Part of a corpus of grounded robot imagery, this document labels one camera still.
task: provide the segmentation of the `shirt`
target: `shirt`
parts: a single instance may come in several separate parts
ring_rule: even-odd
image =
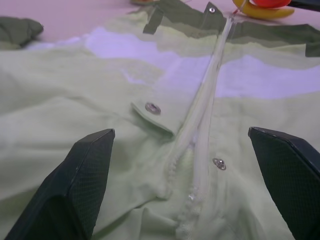
[[[320,149],[319,43],[307,24],[160,0],[73,44],[0,52],[0,238],[74,142],[112,128],[92,239],[293,240],[248,129]]]

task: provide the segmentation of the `yellow banana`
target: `yellow banana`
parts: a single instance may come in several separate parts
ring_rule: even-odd
[[[255,19],[279,19],[279,18],[290,16],[295,12],[293,8],[259,7],[257,5],[252,4],[248,0],[232,0],[232,1],[242,13]]]

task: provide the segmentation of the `table surface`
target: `table surface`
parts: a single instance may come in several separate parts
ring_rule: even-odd
[[[187,0],[188,5],[200,11],[204,11],[208,2],[209,0]],[[230,14],[236,9],[232,0],[211,2],[225,14]],[[40,39],[44,42],[55,42],[87,34],[110,18],[137,8],[130,4],[130,0],[1,0],[0,16],[37,20],[44,25]],[[293,15],[277,22],[261,22],[310,24],[320,30],[319,19],[320,12],[296,8]]]

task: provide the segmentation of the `zipper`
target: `zipper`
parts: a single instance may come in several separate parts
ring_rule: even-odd
[[[232,27],[232,23],[233,23],[232,17],[229,17],[226,19],[224,29],[222,31],[222,34],[220,35],[220,37],[217,40],[214,54],[212,55],[212,57],[210,59],[208,68],[207,68],[205,75],[203,77],[202,85],[200,87],[198,97],[196,98],[197,100],[192,105],[192,107],[190,109],[190,115],[188,116],[187,120],[185,121],[184,126],[180,130],[180,134],[177,136],[177,141],[176,141],[176,144],[173,148],[174,150],[168,156],[168,158],[171,160],[169,163],[169,166],[168,166],[168,169],[169,169],[168,182],[169,182],[170,186],[168,188],[168,192],[166,192],[166,194],[165,194],[166,197],[168,197],[172,191],[171,185],[175,179],[175,171],[176,171],[177,162],[178,162],[179,158],[181,157],[181,155],[184,153],[184,151],[189,146],[189,143],[191,142],[192,138],[195,136],[197,129],[200,126],[201,119],[203,118],[204,113],[207,109],[209,101],[211,100],[211,98],[214,99],[214,97],[215,97],[218,71],[219,71],[219,68],[221,65],[225,43],[227,41],[228,34],[229,34],[230,29]],[[202,136],[201,138],[202,139],[201,140],[199,139],[198,141],[200,141],[202,143],[204,141],[203,139],[205,138],[205,136]],[[199,171],[202,172],[201,169],[203,168],[202,166],[200,166],[201,165],[200,162],[201,163],[204,162],[203,157],[205,157],[201,153],[204,150],[204,149],[202,149],[203,146],[201,147],[201,146],[199,146],[199,144],[197,144],[197,146],[199,148],[197,150],[197,153],[199,153],[200,155],[195,157],[196,161],[194,164],[195,176],[194,176],[193,180],[196,185],[198,185],[198,183],[200,182],[199,175],[201,173],[199,173]]]
[[[218,73],[232,24],[233,16],[227,18],[224,29],[217,40],[214,54],[211,57],[204,75],[204,81],[199,91],[198,98],[191,108],[190,116],[188,117],[186,124],[180,131],[181,134],[178,136],[176,149],[173,158],[171,158],[172,168],[170,167],[170,169],[172,170],[171,177],[173,178],[179,157],[187,149],[198,130],[193,161],[193,186],[184,210],[181,213],[182,217],[180,216],[179,218],[180,224],[176,230],[176,235],[179,239],[193,239],[192,229],[200,215],[202,202],[206,199],[207,191],[210,187],[210,176],[208,172],[210,122],[216,94]]]

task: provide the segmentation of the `metal grommet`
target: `metal grommet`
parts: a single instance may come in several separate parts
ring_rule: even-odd
[[[145,104],[145,109],[154,115],[160,115],[161,114],[161,109],[157,105],[153,104],[152,102],[147,102]]]
[[[213,14],[213,13],[215,13],[215,11],[216,11],[216,9],[215,9],[214,7],[210,7],[210,8],[209,8],[209,12],[210,12],[210,13]]]
[[[219,158],[214,158],[213,159],[213,163],[214,165],[217,166],[218,169],[224,171],[227,169],[227,166],[225,164],[225,161],[223,161],[222,159],[219,159]]]

